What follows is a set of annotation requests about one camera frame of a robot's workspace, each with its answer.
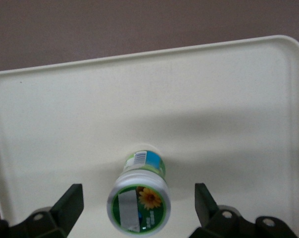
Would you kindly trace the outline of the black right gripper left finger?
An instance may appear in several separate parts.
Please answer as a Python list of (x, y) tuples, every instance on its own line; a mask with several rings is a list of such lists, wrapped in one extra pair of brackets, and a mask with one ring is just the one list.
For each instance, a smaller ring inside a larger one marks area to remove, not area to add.
[(0, 238), (66, 238), (83, 209), (83, 186), (73, 184), (52, 207), (34, 211), (19, 224), (0, 220)]

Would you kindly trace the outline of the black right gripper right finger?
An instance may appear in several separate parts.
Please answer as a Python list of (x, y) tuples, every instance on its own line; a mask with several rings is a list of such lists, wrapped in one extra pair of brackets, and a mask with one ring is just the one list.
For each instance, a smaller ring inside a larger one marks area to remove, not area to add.
[(257, 217), (247, 221), (233, 207), (218, 205), (204, 183), (195, 184), (195, 211), (200, 227), (191, 238), (296, 238), (297, 235), (282, 220)]

